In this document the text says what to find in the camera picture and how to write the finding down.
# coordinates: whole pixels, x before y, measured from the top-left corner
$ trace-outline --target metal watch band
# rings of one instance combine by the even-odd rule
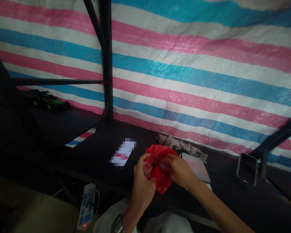
[[[122,214],[119,214],[111,225],[111,233],[125,233],[122,226]]]

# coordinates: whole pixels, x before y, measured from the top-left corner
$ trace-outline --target black table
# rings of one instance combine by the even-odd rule
[[[267,166],[266,177],[291,201],[291,172]]]
[[[154,131],[114,120],[61,157],[55,169],[129,197],[133,167],[151,144],[157,144],[156,136]],[[125,138],[136,141],[136,149],[121,169],[109,160]],[[237,157],[197,147],[209,154],[205,166],[213,192],[245,223],[256,232],[291,232],[291,207],[264,180],[258,177],[256,186],[248,185],[235,175]],[[163,195],[156,193],[151,205],[213,226],[202,205],[176,183]]]

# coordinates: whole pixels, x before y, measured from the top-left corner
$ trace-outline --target white cloth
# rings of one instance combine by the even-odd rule
[[[93,233],[109,233],[111,225],[115,218],[121,213],[123,214],[127,208],[127,204],[120,200],[111,206],[95,223]],[[159,216],[150,218],[144,228],[144,233],[191,233],[192,228],[188,220],[184,217],[165,212]]]

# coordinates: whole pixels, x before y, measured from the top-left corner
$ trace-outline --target red plastic bag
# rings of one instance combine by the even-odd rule
[[[146,153],[151,154],[145,158],[145,162],[143,164],[145,177],[148,180],[151,177],[155,177],[156,191],[163,194],[171,186],[172,180],[170,177],[171,170],[169,164],[164,163],[161,160],[168,154],[178,155],[173,149],[162,145],[151,145],[145,151]]]

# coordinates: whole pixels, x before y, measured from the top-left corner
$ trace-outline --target blue stripe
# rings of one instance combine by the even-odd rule
[[[9,71],[9,74],[11,75],[11,77],[15,77],[15,78],[34,78],[32,76],[24,75],[24,74],[13,72],[13,71]],[[62,93],[74,94],[86,99],[98,100],[101,102],[104,101],[103,93],[95,92],[95,91],[91,91],[87,89],[82,89],[75,86],[70,86],[70,85],[49,86],[48,85],[48,86],[42,86],[42,87],[47,88],[47,89],[53,89]],[[203,128],[211,129],[219,133],[227,134],[232,137],[236,137],[236,138],[240,138],[240,139],[244,139],[248,141],[261,143],[267,137],[267,135],[265,134],[239,128],[239,127],[232,126],[232,125],[222,123],[219,121],[198,118],[198,117],[194,117],[194,116],[183,114],[183,113],[172,112],[172,111],[158,108],[155,106],[151,106],[148,104],[132,102],[132,101],[115,97],[115,96],[113,96],[113,104],[114,106],[117,106],[120,108],[138,111],[138,112],[141,112],[153,117],[161,118],[161,119],[177,121],[182,124],[186,124],[193,127],[203,127]]]
[[[101,64],[101,50],[0,28],[0,41]],[[113,67],[291,107],[291,89],[113,53]]]
[[[72,140],[71,142],[67,143],[67,145],[77,145],[77,144],[80,144],[81,141],[75,141],[75,140]]]
[[[202,0],[112,0],[112,3],[139,8],[183,23],[213,22],[227,27],[275,25],[291,28],[291,8],[257,11],[241,8],[233,1]]]
[[[278,164],[291,168],[291,158],[287,158],[282,155],[277,156],[272,153],[269,153],[267,161],[271,163],[278,163]]]

